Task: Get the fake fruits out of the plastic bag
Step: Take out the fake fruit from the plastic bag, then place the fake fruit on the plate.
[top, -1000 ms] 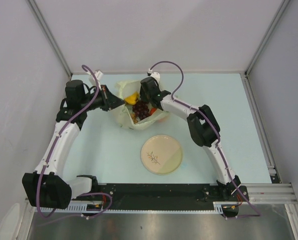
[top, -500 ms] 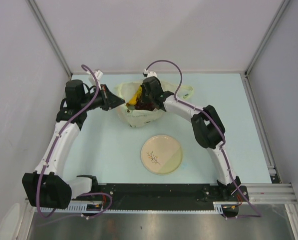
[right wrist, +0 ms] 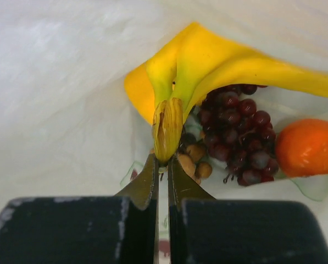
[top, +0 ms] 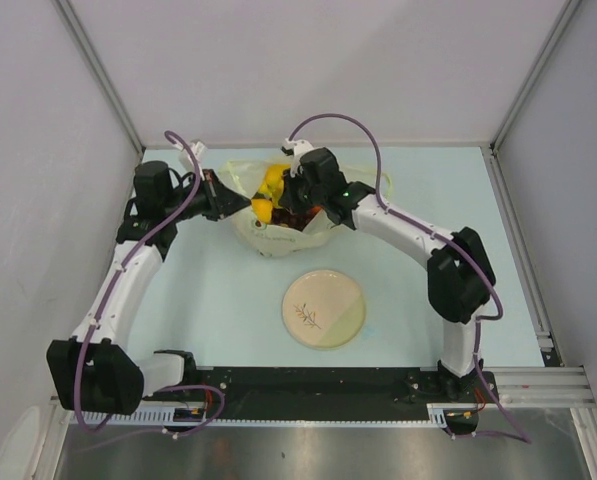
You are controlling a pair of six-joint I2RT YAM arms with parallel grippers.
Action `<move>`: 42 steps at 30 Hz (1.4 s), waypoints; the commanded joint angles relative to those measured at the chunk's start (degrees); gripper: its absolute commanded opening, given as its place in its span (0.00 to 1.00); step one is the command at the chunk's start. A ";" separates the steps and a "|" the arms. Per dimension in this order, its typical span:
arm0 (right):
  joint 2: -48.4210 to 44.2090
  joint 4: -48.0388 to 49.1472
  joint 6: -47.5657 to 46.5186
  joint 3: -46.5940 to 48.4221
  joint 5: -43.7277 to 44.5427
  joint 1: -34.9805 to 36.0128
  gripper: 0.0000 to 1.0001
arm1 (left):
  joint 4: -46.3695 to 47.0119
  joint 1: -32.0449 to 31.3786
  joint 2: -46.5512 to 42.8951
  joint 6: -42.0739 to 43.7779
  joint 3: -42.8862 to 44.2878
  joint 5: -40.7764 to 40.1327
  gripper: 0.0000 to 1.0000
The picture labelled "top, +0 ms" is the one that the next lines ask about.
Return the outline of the translucent plastic avocado-print bag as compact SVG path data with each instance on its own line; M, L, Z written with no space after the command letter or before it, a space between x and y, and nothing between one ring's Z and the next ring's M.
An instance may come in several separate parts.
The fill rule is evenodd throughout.
M251 206L231 217L231 224L241 240L265 257L319 248L343 231L318 208L293 215L272 206L264 181L285 166L278 158L230 160L218 173L226 186L252 199Z

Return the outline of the yellow fake banana bunch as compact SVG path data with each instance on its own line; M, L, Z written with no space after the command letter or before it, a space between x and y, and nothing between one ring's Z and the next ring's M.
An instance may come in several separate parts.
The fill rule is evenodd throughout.
M251 200L253 212L259 222L272 223L273 212L280 208L279 200L284 192L284 173L289 168L288 164L273 164L267 168Z

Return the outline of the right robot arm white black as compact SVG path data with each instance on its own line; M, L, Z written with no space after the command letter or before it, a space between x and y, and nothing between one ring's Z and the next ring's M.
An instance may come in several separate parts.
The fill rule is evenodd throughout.
M282 208L293 214L319 208L334 225L381 239L424 268L428 301L443 319L439 388L451 401L464 400L482 371L477 322L495 298L495 274L478 233L451 232L388 206L376 188L347 180L325 147L287 140L281 150L290 158Z

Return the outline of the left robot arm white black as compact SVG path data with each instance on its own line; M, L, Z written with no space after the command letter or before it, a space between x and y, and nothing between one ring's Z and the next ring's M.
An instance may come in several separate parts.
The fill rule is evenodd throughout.
M139 165L134 195L118 228L112 264L92 307L67 340L54 340L46 358L61 405L72 411L130 415L142 399L166 389L192 397L199 387L194 357L157 350L142 360L126 351L147 287L163 265L181 221L226 219L249 198L206 169L180 176L163 161Z

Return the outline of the beige round plate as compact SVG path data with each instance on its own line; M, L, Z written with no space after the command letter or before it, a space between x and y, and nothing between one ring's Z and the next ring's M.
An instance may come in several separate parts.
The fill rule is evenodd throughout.
M288 333L300 344L335 350L354 340L367 318L364 292L356 280L334 270L314 270L297 278L281 304Z

